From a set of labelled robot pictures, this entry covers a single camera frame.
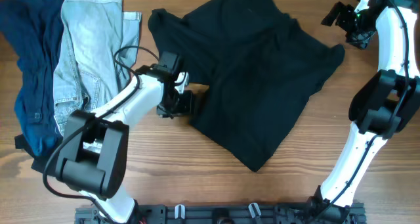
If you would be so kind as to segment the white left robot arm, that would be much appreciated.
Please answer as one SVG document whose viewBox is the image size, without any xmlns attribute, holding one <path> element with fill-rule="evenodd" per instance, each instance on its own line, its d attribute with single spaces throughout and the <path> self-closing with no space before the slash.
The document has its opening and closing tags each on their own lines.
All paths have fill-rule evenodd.
<svg viewBox="0 0 420 224">
<path fill-rule="evenodd" d="M 92 112 L 76 110 L 68 118 L 63 143 L 54 151 L 55 177 L 91 201 L 99 223 L 142 223 L 138 204 L 121 186 L 127 165 L 129 131 L 151 109 L 174 118 L 192 111 L 184 89 L 188 74 L 182 57 L 163 52 L 156 64 L 142 66 L 108 104 Z"/>
</svg>

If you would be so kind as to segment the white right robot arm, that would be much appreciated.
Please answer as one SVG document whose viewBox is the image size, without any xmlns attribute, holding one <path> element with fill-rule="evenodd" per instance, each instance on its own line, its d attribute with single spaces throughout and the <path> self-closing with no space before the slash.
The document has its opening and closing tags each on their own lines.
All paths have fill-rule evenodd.
<svg viewBox="0 0 420 224">
<path fill-rule="evenodd" d="M 379 37 L 377 73 L 354 96 L 345 147 L 328 178 L 311 196 L 301 215 L 306 223 L 355 220 L 354 193 L 378 151 L 401 132 L 419 109 L 419 70 L 415 61 L 418 0 L 337 2 L 322 20 L 346 32 L 346 42 L 365 49 Z"/>
</svg>

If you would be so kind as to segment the black shorts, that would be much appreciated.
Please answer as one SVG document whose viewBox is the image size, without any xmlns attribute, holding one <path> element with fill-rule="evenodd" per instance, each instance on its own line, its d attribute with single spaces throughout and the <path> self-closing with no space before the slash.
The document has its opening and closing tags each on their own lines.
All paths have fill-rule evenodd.
<svg viewBox="0 0 420 224">
<path fill-rule="evenodd" d="M 345 57 L 342 45 L 319 42 L 273 0 L 210 0 L 183 17 L 155 9 L 148 27 L 158 51 L 179 54 L 190 81 L 207 86 L 190 124 L 251 171 Z"/>
</svg>

